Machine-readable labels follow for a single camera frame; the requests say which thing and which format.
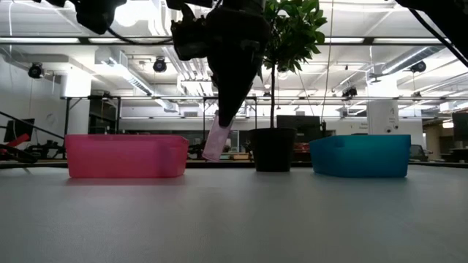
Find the white pillar box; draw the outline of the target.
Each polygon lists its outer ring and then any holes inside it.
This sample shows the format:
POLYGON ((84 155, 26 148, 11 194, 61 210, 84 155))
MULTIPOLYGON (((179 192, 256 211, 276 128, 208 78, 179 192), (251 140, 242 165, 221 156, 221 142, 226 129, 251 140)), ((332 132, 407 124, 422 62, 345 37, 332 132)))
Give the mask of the white pillar box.
POLYGON ((375 100, 367 103, 369 134, 396 134, 399 130, 399 108, 395 100, 375 100))

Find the pink plastic bin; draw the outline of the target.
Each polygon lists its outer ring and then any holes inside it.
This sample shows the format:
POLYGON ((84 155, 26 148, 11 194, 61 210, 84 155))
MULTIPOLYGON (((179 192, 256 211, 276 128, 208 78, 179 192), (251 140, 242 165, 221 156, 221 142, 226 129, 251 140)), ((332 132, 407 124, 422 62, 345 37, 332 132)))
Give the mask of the pink plastic bin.
POLYGON ((68 134, 71 178, 177 178, 186 169, 189 141, 178 135, 68 134))

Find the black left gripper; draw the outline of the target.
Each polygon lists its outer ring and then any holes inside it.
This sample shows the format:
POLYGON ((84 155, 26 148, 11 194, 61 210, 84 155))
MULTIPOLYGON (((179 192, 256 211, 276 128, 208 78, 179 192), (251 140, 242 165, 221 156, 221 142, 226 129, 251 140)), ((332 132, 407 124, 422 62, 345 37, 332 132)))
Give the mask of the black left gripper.
POLYGON ((206 18, 208 65, 218 88, 218 124, 229 126, 262 63, 270 26, 264 6, 220 6, 206 18))

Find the black computer monitor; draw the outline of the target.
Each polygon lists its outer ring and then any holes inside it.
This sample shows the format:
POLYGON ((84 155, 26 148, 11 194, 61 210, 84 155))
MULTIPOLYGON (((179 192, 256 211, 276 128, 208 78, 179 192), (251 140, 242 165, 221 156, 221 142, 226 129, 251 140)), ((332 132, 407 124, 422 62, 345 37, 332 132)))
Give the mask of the black computer monitor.
POLYGON ((23 135, 26 135, 27 142, 30 141, 34 130, 34 122, 34 118, 22 119, 21 121, 8 121, 4 135, 4 142, 12 142, 23 135))

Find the black screen behind pot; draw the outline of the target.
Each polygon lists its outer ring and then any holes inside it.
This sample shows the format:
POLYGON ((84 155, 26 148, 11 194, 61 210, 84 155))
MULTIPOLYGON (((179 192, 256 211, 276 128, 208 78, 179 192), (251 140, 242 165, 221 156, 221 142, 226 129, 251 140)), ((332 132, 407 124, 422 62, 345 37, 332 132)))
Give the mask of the black screen behind pot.
POLYGON ((278 115, 276 124, 279 128, 295 129, 297 143, 308 143, 325 136, 319 116, 278 115))

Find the red bar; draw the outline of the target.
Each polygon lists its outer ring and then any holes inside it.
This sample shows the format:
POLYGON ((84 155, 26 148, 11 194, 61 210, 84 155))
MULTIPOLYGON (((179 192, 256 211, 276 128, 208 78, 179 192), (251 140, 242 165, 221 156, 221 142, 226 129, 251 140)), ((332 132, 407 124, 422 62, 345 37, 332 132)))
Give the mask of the red bar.
POLYGON ((16 139, 10 141, 7 143, 7 146, 10 146, 10 147, 17 147, 19 146, 21 143, 23 142, 26 142, 30 140, 30 136, 28 134, 22 134, 20 135, 19 137, 17 137, 16 139))

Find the green leafy tree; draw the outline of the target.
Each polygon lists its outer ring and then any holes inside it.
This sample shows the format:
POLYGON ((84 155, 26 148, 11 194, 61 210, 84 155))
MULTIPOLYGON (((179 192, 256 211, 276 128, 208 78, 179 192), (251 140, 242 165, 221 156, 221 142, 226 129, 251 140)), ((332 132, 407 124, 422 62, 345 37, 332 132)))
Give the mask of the green leafy tree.
POLYGON ((264 18, 270 26, 270 39, 263 65, 271 76, 270 127, 274 127, 276 73, 302 70, 302 64, 319 54, 325 42, 319 28, 328 22, 320 0, 266 0, 264 18))

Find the blue plastic bin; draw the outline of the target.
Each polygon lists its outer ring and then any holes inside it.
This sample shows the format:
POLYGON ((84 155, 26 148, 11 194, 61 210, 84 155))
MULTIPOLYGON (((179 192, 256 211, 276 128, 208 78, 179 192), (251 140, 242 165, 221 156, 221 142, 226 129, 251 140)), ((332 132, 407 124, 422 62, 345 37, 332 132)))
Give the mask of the blue plastic bin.
POLYGON ((336 135, 309 143, 317 174, 342 178, 404 178, 411 136, 336 135))

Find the black shelf rack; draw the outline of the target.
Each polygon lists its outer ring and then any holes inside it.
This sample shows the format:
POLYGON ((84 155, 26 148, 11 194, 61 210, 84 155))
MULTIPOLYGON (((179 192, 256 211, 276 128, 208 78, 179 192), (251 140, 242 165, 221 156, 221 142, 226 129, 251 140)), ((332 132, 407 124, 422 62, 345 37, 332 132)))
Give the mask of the black shelf rack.
POLYGON ((91 95, 88 100, 88 133, 120 134, 121 97, 91 95))

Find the black metal frame stand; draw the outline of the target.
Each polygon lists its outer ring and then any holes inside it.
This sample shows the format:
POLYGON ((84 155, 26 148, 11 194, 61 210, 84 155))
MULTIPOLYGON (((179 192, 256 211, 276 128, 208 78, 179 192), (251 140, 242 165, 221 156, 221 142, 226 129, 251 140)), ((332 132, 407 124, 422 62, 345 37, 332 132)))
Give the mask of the black metal frame stand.
MULTIPOLYGON (((202 100, 202 128, 205 134, 213 124, 219 109, 218 96, 204 96, 202 100)), ((233 116, 231 130, 247 131, 258 127, 258 101, 255 96, 248 96, 238 112, 233 116)))

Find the tall pink pill bottle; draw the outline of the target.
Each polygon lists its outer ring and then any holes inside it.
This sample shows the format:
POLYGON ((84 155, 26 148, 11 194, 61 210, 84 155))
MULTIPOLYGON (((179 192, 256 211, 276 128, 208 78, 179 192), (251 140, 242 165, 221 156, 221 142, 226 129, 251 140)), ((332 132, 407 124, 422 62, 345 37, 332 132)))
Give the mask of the tall pink pill bottle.
POLYGON ((215 112, 214 122, 205 142, 202 157, 208 161, 219 161, 227 142, 233 122, 227 127, 219 125, 219 114, 215 112))

